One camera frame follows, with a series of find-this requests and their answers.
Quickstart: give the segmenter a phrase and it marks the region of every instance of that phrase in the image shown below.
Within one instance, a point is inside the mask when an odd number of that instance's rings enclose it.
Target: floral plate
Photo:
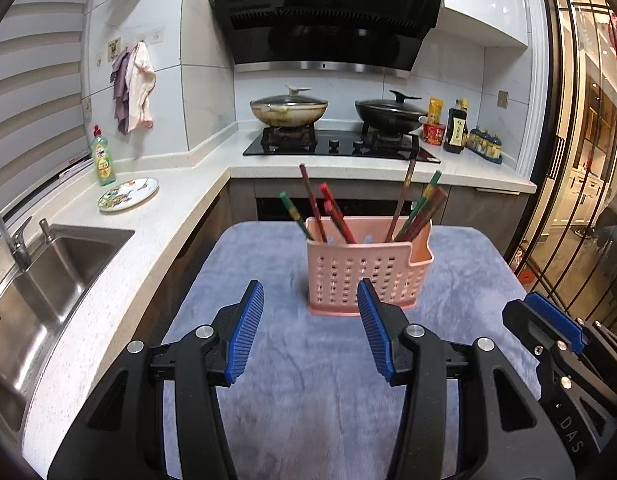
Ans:
[[[159,189],[156,178],[136,178],[109,189],[102,195],[97,205],[100,211],[122,211],[144,202]]]

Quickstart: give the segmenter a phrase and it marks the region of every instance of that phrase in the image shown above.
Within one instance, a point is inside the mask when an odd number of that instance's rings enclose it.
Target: black range hood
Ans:
[[[408,76],[441,0],[214,0],[236,72]]]

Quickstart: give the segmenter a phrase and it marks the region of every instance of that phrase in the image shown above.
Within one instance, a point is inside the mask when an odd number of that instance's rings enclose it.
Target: white upper cabinet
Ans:
[[[526,46],[525,0],[444,0],[438,28],[485,46]]]

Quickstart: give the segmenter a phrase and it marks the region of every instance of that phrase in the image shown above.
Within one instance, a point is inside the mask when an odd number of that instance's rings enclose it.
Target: striped roller blind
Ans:
[[[0,23],[0,208],[88,149],[80,103],[87,0],[15,0]]]

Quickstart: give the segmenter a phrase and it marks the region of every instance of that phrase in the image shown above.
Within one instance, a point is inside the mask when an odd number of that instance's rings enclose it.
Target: black lid handle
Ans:
[[[393,94],[395,94],[395,101],[398,103],[403,103],[405,99],[421,99],[421,97],[414,97],[402,94],[402,92],[398,92],[397,90],[391,90]]]

